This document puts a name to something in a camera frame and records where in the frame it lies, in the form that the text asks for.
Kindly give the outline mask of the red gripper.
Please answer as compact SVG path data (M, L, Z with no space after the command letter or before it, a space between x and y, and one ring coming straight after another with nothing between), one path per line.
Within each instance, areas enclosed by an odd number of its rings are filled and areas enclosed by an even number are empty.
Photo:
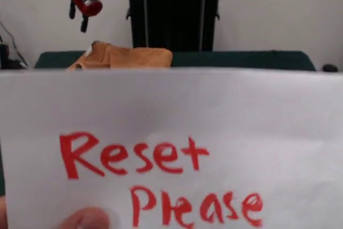
M89 17L96 16L103 8L100 0L70 0L69 18L74 19L76 7L83 14L80 31L87 32Z

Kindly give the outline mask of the person's hand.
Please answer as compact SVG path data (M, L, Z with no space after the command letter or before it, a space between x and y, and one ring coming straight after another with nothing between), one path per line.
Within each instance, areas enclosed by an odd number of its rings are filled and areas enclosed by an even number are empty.
M56 228L60 229L76 229L76 228L98 228L109 229L110 219L109 216L99 208L84 208L63 222L58 224Z

